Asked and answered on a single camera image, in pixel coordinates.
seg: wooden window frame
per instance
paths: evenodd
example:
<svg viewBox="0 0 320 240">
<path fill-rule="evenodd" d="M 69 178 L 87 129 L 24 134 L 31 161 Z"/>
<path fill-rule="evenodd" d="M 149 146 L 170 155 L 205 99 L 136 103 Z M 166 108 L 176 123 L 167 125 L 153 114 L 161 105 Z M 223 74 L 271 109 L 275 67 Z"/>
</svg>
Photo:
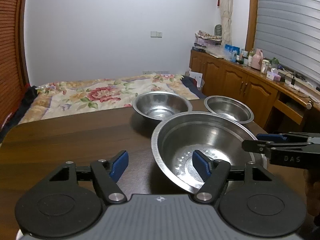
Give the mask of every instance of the wooden window frame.
<svg viewBox="0 0 320 240">
<path fill-rule="evenodd" d="M 256 35 L 256 25 L 257 25 L 257 13 L 258 13 L 258 0 L 250 0 L 248 31 L 247 31 L 247 39 L 245 42 L 246 51 L 250 51 L 254 45 L 254 37 Z"/>
<path fill-rule="evenodd" d="M 18 62 L 20 64 L 21 77 L 23 85 L 29 84 L 29 77 L 27 71 L 26 54 L 24 50 L 24 10 L 26 7 L 26 0 L 20 0 L 20 8 L 18 13 L 18 22 L 16 23 L 16 52 Z"/>
</svg>

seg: bottle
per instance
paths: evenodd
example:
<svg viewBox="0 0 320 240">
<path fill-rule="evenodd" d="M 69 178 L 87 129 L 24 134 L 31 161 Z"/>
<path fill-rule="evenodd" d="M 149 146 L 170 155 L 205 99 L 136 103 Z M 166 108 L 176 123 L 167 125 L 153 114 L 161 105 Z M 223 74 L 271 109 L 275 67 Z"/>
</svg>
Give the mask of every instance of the bottle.
<svg viewBox="0 0 320 240">
<path fill-rule="evenodd" d="M 254 48 L 252 48 L 252 50 L 250 50 L 250 52 L 249 52 L 249 57 L 248 57 L 248 66 L 249 67 L 251 67 L 253 55 L 254 55 Z"/>
<path fill-rule="evenodd" d="M 232 52 L 232 54 L 231 54 L 231 61 L 232 61 L 232 62 L 236 62 L 237 53 L 238 53 L 237 50 L 234 50 L 234 51 Z"/>
<path fill-rule="evenodd" d="M 269 65 L 270 65 L 270 61 L 269 60 L 267 60 L 267 59 L 262 60 L 260 76 L 263 76 L 264 74 L 267 73 Z"/>
<path fill-rule="evenodd" d="M 248 62 L 249 62 L 248 57 L 243 56 L 243 65 L 247 66 Z"/>
<path fill-rule="evenodd" d="M 257 70 L 261 70 L 261 64 L 263 60 L 263 53 L 261 49 L 257 49 L 256 54 L 253 55 L 251 61 L 251 67 Z"/>
<path fill-rule="evenodd" d="M 274 57 L 271 60 L 271 68 L 278 68 L 278 65 L 279 65 L 279 60 L 276 57 Z"/>
<path fill-rule="evenodd" d="M 240 61 L 243 61 L 242 60 L 243 54 L 244 54 L 244 49 L 241 49 L 241 52 L 240 52 L 240 55 L 239 55 L 239 60 Z"/>
</svg>

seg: floral bedspread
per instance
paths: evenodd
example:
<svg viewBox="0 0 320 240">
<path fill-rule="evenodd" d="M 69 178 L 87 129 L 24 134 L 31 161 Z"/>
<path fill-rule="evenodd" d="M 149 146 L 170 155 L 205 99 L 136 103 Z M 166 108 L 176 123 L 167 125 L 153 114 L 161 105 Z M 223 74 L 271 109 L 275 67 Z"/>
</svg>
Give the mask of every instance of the floral bedspread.
<svg viewBox="0 0 320 240">
<path fill-rule="evenodd" d="M 151 74 L 120 79 L 48 83 L 37 88 L 38 96 L 20 123 L 130 107 L 136 96 L 147 91 L 168 91 L 188 100 L 198 99 L 182 84 L 182 78 L 182 75 Z"/>
</svg>

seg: charger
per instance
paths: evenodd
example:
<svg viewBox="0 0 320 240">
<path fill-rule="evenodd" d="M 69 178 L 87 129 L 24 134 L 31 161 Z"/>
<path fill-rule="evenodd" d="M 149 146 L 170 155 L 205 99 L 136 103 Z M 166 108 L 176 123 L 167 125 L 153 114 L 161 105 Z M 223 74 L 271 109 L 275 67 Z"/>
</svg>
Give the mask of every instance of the charger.
<svg viewBox="0 0 320 240">
<path fill-rule="evenodd" d="M 296 82 L 296 80 L 294 79 L 294 76 L 293 76 L 292 79 L 291 79 L 291 85 L 294 86 L 295 82 Z"/>
</svg>

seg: white wall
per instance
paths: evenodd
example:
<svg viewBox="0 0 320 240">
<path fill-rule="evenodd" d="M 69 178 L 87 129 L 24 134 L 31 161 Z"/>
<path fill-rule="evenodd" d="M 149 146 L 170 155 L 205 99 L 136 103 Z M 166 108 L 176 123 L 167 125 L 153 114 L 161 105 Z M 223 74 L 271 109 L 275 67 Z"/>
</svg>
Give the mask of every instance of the white wall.
<svg viewBox="0 0 320 240">
<path fill-rule="evenodd" d="M 213 33 L 220 12 L 217 0 L 26 0 L 24 23 L 30 83 L 41 85 L 184 73 L 194 32 Z"/>
<path fill-rule="evenodd" d="M 250 0 L 233 0 L 231 17 L 231 41 L 232 45 L 245 47 L 247 39 Z"/>
</svg>

